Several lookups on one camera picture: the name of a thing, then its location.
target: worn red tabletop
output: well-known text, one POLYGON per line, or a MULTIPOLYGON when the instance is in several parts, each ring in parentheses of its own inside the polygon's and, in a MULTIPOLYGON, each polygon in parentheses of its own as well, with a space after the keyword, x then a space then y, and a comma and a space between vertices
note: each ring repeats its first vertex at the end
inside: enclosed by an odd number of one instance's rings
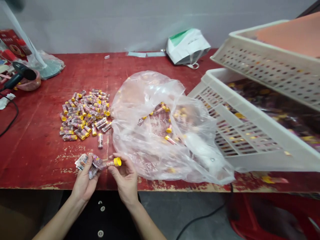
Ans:
MULTIPOLYGON (((113 99, 122 83, 130 75, 151 70, 180 80, 188 94, 204 73, 219 65, 209 54, 200 60, 200 67, 192 70, 186 66, 173 66, 166 57, 136 58, 125 53, 57 54, 66 68, 58 76, 42 81, 32 92, 17 91, 15 102, 19 116, 7 133, 0 138, 1 160, 0 188, 72 189, 77 170, 74 162, 82 153, 93 152, 107 158, 113 151, 112 130, 104 137, 104 148, 97 148, 96 137, 85 141, 63 142, 59 136, 61 105, 74 92, 99 88, 110 93, 113 99)), ((2 132, 16 111, 12 104, 0 111, 2 132)), ((236 173, 235 191, 242 192, 320 192, 319 173, 253 172, 236 173), (284 177, 288 184, 266 184, 261 176, 284 177)), ((229 191, 229 186, 184 181, 149 181, 139 177, 141 191, 229 191)), ((97 189, 114 190, 112 176, 103 172, 97 189)))

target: white plastic crate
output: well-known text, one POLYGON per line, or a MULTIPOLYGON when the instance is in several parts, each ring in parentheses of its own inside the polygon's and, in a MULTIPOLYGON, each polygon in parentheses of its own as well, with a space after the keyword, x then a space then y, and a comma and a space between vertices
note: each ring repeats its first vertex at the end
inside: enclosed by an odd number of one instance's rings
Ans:
POLYGON ((208 70, 188 94, 217 119, 215 142, 235 170, 320 172, 320 153, 224 84, 240 79, 226 68, 208 70), (249 122, 243 123, 226 104, 249 122))
POLYGON ((258 30, 283 22, 230 33, 211 59, 320 111, 320 59, 254 40, 258 30))

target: clear plastic bag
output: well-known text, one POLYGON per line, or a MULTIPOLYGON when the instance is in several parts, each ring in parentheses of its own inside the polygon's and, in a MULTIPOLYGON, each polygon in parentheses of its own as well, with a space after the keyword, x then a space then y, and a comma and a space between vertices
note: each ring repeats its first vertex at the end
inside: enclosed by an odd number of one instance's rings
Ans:
POLYGON ((186 97, 184 90, 181 82, 157 72, 130 76, 111 109, 116 151, 130 156, 138 174, 149 180, 232 182, 233 167, 214 143, 216 119, 200 100, 186 97), (161 102, 170 112, 157 111, 161 102), (157 114, 149 115, 154 110, 157 114))

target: floor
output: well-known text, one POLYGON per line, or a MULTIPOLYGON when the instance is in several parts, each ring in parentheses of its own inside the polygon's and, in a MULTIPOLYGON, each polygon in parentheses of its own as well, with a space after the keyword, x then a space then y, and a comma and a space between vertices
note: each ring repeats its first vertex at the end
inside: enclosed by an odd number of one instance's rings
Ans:
MULTIPOLYGON (((141 202, 154 223, 168 240, 175 240, 181 229, 194 218, 207 215, 220 207, 220 193, 139 192, 141 202)), ((43 225, 58 211, 62 191, 52 191, 52 199, 44 214, 43 225)), ((238 240, 230 227, 226 209, 190 225, 180 240, 238 240)))

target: gray wall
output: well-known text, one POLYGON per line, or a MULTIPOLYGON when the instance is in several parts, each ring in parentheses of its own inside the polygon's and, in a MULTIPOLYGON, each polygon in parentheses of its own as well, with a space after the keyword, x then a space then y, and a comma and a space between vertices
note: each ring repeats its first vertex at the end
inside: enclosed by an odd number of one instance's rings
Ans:
MULTIPOLYGON (((150 51, 199 28, 212 47, 228 33, 293 19, 315 0, 27 0, 16 17, 49 53, 150 51)), ((12 25, 0 9, 0 28, 12 25)))

